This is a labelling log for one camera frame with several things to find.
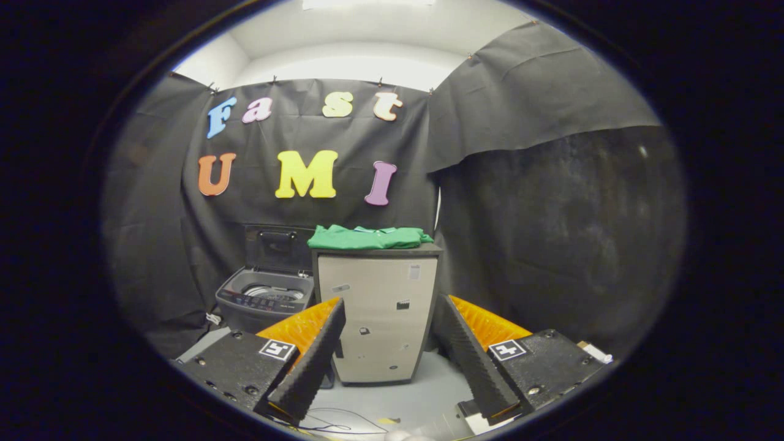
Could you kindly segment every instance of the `washing machine control panel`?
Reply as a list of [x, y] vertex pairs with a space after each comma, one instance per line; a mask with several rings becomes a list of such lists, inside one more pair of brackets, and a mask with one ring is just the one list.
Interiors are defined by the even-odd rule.
[[305, 308], [304, 303], [290, 301], [287, 296], [270, 295], [267, 298], [251, 297], [240, 293], [232, 293], [227, 290], [220, 291], [218, 295], [231, 303], [239, 304], [246, 308], [258, 309], [260, 311], [294, 314]]

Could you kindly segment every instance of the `black curtain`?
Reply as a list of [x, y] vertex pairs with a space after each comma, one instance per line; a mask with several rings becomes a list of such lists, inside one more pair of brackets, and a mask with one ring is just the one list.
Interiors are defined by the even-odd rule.
[[[325, 96], [351, 92], [344, 118], [322, 114]], [[373, 113], [378, 92], [398, 95], [395, 121]], [[226, 128], [207, 139], [208, 112], [237, 98]], [[270, 97], [271, 116], [241, 121], [254, 100]], [[169, 76], [126, 123], [110, 161], [103, 236], [125, 317], [168, 357], [190, 347], [209, 327], [214, 293], [245, 263], [244, 225], [314, 228], [418, 227], [433, 234], [437, 188], [424, 169], [427, 93], [371, 82], [292, 80], [243, 86], [212, 94], [203, 85]], [[338, 153], [332, 172], [337, 195], [278, 199], [278, 153], [298, 151], [307, 165], [318, 151]], [[227, 190], [204, 196], [198, 160], [235, 153]], [[365, 202], [375, 161], [397, 166], [387, 206]], [[220, 176], [220, 161], [212, 182]]]
[[439, 290], [616, 357], [664, 305], [684, 242], [675, 149], [617, 71], [545, 24], [435, 90]]

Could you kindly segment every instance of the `white floor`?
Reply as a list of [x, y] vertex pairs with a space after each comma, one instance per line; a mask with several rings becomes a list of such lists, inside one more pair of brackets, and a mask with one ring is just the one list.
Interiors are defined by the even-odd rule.
[[[187, 361], [228, 332], [223, 328], [209, 333], [179, 359]], [[332, 389], [319, 389], [299, 426], [338, 425], [314, 433], [348, 441], [383, 441], [384, 430], [450, 441], [470, 435], [467, 425], [456, 418], [456, 405], [472, 398], [466, 378], [454, 364], [435, 352], [424, 352], [408, 385], [344, 387], [336, 381]]]

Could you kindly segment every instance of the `washing machine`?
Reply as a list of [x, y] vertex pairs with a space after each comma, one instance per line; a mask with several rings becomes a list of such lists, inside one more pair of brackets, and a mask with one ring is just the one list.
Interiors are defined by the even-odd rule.
[[258, 333], [315, 302], [307, 240], [315, 230], [245, 226], [245, 266], [216, 292], [232, 330]]

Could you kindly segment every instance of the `green cloth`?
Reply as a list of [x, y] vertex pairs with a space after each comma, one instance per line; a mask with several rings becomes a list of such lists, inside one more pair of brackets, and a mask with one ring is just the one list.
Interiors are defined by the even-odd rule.
[[422, 228], [384, 228], [368, 230], [356, 227], [354, 230], [333, 225], [329, 229], [316, 226], [316, 233], [307, 245], [310, 248], [330, 250], [383, 250], [386, 248], [416, 248], [422, 243], [432, 243]]

